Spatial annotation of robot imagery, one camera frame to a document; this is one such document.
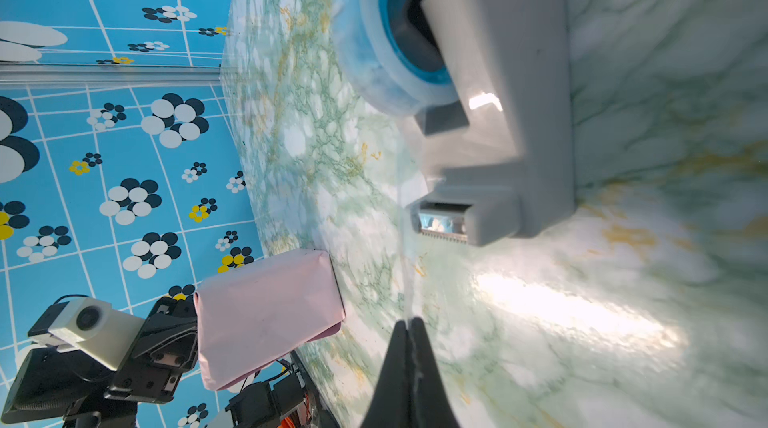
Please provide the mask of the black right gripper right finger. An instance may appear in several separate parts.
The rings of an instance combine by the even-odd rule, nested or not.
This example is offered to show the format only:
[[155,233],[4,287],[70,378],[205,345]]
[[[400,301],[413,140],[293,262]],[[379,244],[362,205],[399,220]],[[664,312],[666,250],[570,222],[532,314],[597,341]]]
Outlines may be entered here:
[[421,318],[409,323],[409,396],[411,427],[459,428],[445,388],[434,352]]

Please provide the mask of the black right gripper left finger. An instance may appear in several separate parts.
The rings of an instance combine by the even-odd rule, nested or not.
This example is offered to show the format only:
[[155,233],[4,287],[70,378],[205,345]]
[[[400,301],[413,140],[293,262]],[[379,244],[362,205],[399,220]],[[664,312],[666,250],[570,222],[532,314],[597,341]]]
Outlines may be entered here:
[[362,428],[410,426],[409,341],[405,321],[393,329]]

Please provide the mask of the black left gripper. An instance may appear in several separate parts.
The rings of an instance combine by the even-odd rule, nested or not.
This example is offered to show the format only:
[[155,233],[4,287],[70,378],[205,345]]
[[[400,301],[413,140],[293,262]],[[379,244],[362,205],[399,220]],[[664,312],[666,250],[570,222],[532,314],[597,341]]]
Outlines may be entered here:
[[198,360],[197,314],[190,300],[159,299],[108,385],[107,399],[166,404]]

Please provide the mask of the purple wrapping paper sheet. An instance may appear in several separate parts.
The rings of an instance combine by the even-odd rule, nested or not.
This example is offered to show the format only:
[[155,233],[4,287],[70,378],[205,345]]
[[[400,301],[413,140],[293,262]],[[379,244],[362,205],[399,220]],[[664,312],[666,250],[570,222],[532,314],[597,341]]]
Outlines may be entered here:
[[296,249],[202,282],[194,295],[206,389],[221,391],[306,343],[346,313],[330,255]]

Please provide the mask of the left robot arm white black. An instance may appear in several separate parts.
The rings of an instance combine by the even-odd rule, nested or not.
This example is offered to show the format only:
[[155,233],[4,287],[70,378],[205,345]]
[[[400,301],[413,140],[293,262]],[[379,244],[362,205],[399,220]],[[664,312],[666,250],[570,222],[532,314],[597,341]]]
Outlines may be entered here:
[[32,348],[9,390],[5,424],[60,418],[66,427],[133,427],[141,404],[173,400],[198,358],[197,314],[162,297],[144,318],[65,296],[27,333]]

